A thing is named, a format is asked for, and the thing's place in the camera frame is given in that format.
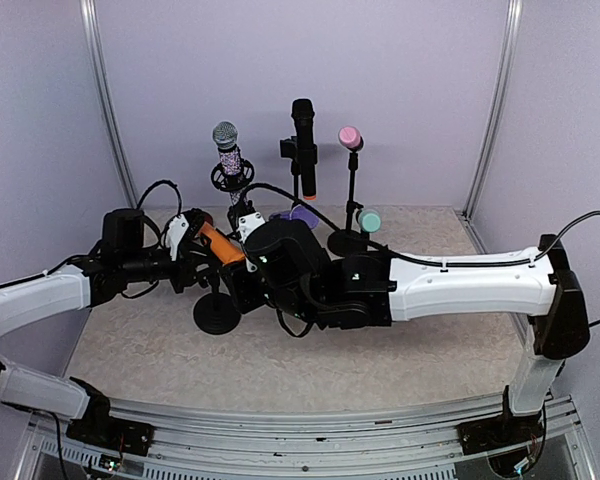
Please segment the orange microphone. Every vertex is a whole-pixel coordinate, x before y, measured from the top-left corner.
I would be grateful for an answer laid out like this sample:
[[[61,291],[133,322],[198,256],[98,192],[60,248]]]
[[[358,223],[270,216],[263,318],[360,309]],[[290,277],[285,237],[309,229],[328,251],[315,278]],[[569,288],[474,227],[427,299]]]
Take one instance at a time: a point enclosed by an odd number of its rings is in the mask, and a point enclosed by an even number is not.
[[[242,250],[236,247],[208,222],[203,223],[199,235],[207,241],[212,253],[223,265],[229,265],[245,260],[245,255]]]

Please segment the black round-base stand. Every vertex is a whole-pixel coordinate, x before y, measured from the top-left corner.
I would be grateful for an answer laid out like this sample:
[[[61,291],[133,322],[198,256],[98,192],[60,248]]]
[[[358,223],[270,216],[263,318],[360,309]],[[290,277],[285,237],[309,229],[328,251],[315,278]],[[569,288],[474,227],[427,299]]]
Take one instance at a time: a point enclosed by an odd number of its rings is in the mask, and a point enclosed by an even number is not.
[[[240,323],[241,313],[233,304],[231,296],[221,291],[218,274],[208,278],[211,292],[202,296],[193,307],[196,326],[209,335],[224,335]]]

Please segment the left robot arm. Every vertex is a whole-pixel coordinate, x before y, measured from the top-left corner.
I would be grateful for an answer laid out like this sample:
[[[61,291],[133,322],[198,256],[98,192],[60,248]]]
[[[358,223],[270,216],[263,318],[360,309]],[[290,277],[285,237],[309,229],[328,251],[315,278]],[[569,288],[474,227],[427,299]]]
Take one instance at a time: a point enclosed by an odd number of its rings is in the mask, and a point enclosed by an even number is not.
[[[244,255],[208,221],[191,209],[176,215],[158,241],[144,243],[144,229],[156,224],[136,208],[104,216],[102,237],[87,254],[28,278],[0,285],[0,337],[37,321],[94,308],[114,299],[132,283],[171,283],[175,293],[214,283],[223,265]],[[0,358],[0,403],[44,410],[69,421],[67,434],[85,443],[113,448],[149,426],[117,419],[110,400],[84,381],[64,379]]]

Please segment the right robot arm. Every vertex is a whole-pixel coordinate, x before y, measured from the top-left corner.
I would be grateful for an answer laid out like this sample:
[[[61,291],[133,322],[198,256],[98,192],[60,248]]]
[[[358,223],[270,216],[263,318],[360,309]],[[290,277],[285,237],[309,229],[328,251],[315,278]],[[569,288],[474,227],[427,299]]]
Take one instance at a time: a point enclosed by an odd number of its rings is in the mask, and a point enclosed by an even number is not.
[[[540,419],[568,358],[589,343],[584,292],[559,235],[494,255],[410,256],[365,238],[349,254],[323,247],[299,220],[239,221],[243,256],[223,280],[236,308],[261,306],[308,328],[356,329],[446,314],[505,312],[528,320],[525,352],[491,426],[503,444]]]

